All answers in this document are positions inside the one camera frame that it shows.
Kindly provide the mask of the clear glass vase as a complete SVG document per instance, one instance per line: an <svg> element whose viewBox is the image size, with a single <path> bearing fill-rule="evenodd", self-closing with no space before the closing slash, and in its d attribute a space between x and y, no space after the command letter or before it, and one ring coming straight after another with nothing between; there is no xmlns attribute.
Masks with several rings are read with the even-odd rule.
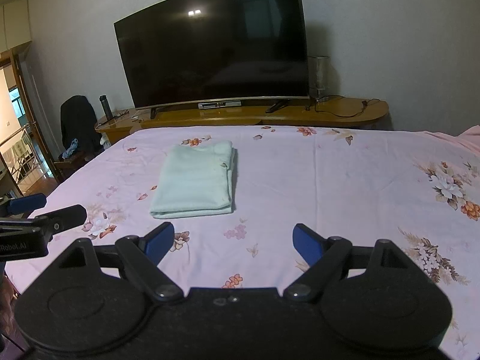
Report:
<svg viewBox="0 0 480 360"><path fill-rule="evenodd" d="M316 102L325 102L329 86L329 57L309 56L309 94Z"/></svg>

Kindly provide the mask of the silver set-top box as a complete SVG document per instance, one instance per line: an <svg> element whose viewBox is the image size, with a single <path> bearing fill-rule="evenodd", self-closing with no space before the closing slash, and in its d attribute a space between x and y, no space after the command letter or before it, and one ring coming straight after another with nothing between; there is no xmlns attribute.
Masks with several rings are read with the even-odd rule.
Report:
<svg viewBox="0 0 480 360"><path fill-rule="evenodd" d="M213 110L227 107L240 107L242 102L240 100L224 100L224 101L209 101L199 102L199 110Z"/></svg>

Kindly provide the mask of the wooden TV stand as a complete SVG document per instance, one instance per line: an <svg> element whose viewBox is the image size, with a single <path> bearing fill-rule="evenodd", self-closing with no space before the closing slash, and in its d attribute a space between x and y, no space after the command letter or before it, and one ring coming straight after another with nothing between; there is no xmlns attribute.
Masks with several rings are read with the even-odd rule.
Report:
<svg viewBox="0 0 480 360"><path fill-rule="evenodd" d="M288 125L298 127L359 128L375 125L389 115L388 103L380 99L329 96L312 105L290 104L267 113L267 106L249 105L213 110L194 106L167 106L162 111L128 109L120 117L101 118L95 129L112 144L146 128L192 126Z"/></svg>

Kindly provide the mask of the black chair with clothes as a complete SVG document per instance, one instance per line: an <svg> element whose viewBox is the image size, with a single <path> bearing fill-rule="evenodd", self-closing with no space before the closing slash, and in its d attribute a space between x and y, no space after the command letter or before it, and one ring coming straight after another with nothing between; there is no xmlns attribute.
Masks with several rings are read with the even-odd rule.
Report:
<svg viewBox="0 0 480 360"><path fill-rule="evenodd" d="M63 160L63 151L55 162L64 180L103 152L100 143L102 134L95 130L97 121L94 108L83 95L74 95L61 105L60 127L64 150L74 138L78 139L78 148L74 155Z"/></svg>

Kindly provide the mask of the pink floral bed sheet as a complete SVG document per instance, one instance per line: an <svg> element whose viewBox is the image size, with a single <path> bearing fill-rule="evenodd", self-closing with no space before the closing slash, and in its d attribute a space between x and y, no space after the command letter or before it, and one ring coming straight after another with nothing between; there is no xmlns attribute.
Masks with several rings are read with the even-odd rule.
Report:
<svg viewBox="0 0 480 360"><path fill-rule="evenodd" d="M442 350L479 356L479 128L444 133L314 127L172 127L118 141L47 199L80 204L85 225L55 236L44 258L7 264L19 291L75 239L96 245L142 236L174 146L230 141L237 151L231 214L176 219L160 268L182 289L284 289L307 269L292 244L306 224L356 245L392 240L448 295L453 319Z"/></svg>

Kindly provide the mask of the pale green cloth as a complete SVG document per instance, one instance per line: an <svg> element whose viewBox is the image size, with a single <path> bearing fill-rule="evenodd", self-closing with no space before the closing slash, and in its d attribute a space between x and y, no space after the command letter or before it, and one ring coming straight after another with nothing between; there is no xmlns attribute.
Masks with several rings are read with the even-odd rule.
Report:
<svg viewBox="0 0 480 360"><path fill-rule="evenodd" d="M232 213L234 164L231 141L174 145L161 167L150 215L182 219Z"/></svg>

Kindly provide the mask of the blue cloth on chair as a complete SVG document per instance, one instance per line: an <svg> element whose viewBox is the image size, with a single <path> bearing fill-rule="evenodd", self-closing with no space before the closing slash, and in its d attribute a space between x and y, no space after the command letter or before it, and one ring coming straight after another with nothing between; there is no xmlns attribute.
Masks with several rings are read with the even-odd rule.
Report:
<svg viewBox="0 0 480 360"><path fill-rule="evenodd" d="M71 141L70 146L66 150L64 150L64 152L62 153L61 158L65 160L67 158L72 157L72 155L74 155L74 153L77 151L77 148L78 148L78 139L74 138Z"/></svg>

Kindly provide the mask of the large black television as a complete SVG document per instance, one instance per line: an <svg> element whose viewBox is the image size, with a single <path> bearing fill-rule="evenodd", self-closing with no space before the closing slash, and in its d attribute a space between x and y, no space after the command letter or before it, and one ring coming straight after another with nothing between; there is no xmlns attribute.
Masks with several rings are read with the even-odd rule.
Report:
<svg viewBox="0 0 480 360"><path fill-rule="evenodd" d="M309 95L302 0L165 0L114 30L137 109Z"/></svg>

